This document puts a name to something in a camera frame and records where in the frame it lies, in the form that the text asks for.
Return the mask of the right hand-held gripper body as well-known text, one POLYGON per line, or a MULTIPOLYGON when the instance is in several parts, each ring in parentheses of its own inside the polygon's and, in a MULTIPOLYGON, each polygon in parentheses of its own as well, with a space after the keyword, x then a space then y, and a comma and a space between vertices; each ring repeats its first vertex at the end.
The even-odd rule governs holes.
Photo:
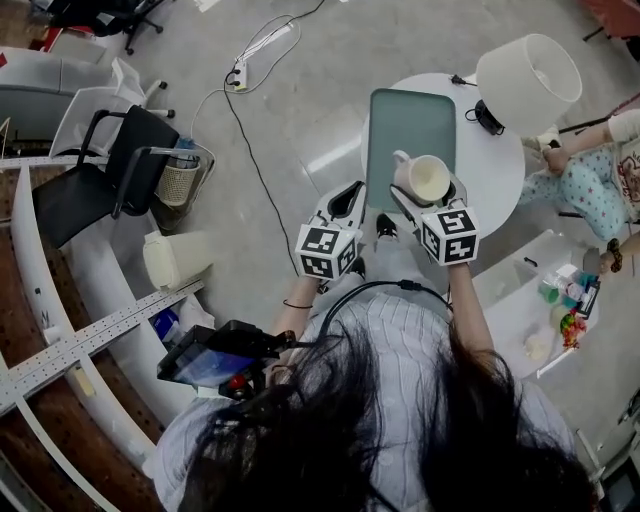
POLYGON ((477 258, 479 228, 472 208, 443 209, 421 215, 420 242, 439 265, 477 258))

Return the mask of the cream ceramic mug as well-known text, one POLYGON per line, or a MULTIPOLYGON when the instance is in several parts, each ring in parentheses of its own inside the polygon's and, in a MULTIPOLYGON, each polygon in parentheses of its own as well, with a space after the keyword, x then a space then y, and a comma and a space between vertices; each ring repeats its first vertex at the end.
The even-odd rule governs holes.
POLYGON ((402 150, 393 153, 395 172, 392 184, 420 205, 436 203, 449 191, 450 172, 433 155, 410 157, 402 150))

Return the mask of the person's left forearm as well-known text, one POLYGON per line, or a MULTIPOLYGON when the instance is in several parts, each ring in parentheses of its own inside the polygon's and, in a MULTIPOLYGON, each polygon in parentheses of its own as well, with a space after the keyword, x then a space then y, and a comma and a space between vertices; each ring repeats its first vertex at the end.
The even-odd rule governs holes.
MULTIPOLYGON (((293 304, 311 305, 316 298, 319 284, 320 280, 317 278, 299 276, 285 299, 293 304)), ((291 331, 295 338, 299 339, 304 333, 311 310, 292 309, 282 304, 270 333, 279 335, 291 331)))

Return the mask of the colourful flower bunch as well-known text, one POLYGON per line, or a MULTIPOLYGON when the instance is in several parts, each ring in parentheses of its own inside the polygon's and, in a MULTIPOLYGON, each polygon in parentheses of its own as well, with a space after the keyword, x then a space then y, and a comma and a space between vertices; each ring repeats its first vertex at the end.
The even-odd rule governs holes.
POLYGON ((579 347, 579 338, 586 332, 586 321, 575 310, 564 315, 560 321, 560 334, 565 350, 579 347))

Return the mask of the person's grey trousers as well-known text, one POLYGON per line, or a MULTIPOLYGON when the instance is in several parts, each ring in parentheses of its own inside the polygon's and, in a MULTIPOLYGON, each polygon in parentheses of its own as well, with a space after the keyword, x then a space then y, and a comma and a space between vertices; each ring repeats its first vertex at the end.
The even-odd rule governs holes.
POLYGON ((372 268, 371 280, 409 280, 433 291, 433 294, 431 294, 420 290, 408 291, 397 286, 386 286, 384 290, 388 294, 430 309, 436 309, 444 305, 442 298, 436 298, 439 293, 435 290, 433 283, 420 271, 409 247, 398 238, 390 235, 380 237, 375 242, 373 252, 366 262, 372 268))

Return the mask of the small cream bowl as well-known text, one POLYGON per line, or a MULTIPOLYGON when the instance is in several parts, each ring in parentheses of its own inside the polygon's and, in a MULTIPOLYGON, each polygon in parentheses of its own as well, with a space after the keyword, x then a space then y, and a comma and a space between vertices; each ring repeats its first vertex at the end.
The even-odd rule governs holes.
POLYGON ((540 333, 530 335, 524 341, 526 356, 532 361, 544 362, 551 352, 552 342, 540 333))

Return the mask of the grey cabinet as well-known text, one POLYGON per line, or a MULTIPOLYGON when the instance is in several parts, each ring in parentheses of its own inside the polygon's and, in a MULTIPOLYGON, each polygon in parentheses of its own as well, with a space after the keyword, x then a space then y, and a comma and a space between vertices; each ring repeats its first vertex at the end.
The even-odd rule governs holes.
POLYGON ((107 66, 0 46, 0 151, 54 139, 78 90, 109 84, 107 66))

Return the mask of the black rolling office chair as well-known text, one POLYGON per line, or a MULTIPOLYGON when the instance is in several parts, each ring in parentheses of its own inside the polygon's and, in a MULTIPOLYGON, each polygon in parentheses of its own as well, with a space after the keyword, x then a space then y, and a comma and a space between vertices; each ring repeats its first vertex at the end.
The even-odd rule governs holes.
POLYGON ((127 36, 125 53, 134 54, 133 43, 143 26, 162 34, 164 27, 149 15, 165 0, 52 0, 45 12, 54 28, 88 28, 96 37, 127 36))

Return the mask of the round white side table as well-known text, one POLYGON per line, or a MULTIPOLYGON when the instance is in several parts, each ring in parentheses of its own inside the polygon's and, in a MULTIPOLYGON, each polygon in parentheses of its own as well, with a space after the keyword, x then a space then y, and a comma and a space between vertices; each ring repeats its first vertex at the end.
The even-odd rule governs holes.
MULTIPOLYGON (((390 88, 446 96, 456 108, 456 162, 452 171, 467 190, 468 204, 474 209, 485 238, 500 228, 516 207, 525 175, 524 150, 520 138, 507 131, 492 136, 468 113, 480 100, 473 86, 455 85, 443 73, 425 73, 405 78, 390 88)), ((361 137, 361 161, 365 171, 363 141, 367 138, 365 120, 361 137)))

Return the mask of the person's light striped shirt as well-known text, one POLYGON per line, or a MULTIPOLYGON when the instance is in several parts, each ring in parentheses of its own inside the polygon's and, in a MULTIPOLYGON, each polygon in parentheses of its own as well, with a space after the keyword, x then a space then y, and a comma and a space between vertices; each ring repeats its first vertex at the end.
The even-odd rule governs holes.
POLYGON ((559 413, 465 313, 388 293, 313 320, 256 398, 194 401, 150 463, 166 512, 590 512, 559 413))

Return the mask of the yellow foam block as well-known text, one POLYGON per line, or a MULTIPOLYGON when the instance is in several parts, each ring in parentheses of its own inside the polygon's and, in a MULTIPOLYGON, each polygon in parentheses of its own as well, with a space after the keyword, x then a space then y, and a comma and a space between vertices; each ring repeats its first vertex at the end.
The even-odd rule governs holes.
POLYGON ((95 389, 91 383, 91 380, 87 376, 82 367, 77 367, 73 370, 76 381, 86 397, 92 397, 95 395, 95 389))

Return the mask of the grey-green tray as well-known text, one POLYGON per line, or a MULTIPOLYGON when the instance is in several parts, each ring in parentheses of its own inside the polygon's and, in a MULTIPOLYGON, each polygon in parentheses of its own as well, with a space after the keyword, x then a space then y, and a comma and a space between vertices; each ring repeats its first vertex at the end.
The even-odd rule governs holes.
POLYGON ((393 153, 410 157, 433 155, 450 171, 456 162, 456 108, 438 94, 399 89, 377 89, 370 97, 369 125, 363 141, 367 204, 397 213, 389 187, 396 164, 393 153))

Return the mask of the black chest monitor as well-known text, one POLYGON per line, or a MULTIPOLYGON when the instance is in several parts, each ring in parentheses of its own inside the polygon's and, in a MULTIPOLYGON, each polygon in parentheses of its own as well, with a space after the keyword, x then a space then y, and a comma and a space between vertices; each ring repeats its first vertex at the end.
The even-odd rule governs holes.
POLYGON ((239 320, 218 329, 194 326, 158 363, 157 378, 249 400, 264 391, 267 366, 295 343, 291 330, 272 335, 239 320))

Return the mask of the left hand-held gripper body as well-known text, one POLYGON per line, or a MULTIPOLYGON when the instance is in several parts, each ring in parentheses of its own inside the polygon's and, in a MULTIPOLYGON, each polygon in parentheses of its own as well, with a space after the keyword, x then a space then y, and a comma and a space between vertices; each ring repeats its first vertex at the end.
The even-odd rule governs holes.
POLYGON ((322 225, 317 219, 302 224, 295 245, 300 273, 340 279, 357 258, 360 239, 360 229, 344 229, 336 223, 322 225))

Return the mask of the wicker basket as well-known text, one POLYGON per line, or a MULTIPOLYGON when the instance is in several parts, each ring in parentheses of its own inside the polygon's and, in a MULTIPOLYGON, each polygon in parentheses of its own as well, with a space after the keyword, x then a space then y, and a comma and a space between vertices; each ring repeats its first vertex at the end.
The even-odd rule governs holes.
POLYGON ((197 156, 170 157, 156 188, 159 200, 169 207, 183 206, 200 169, 197 156))

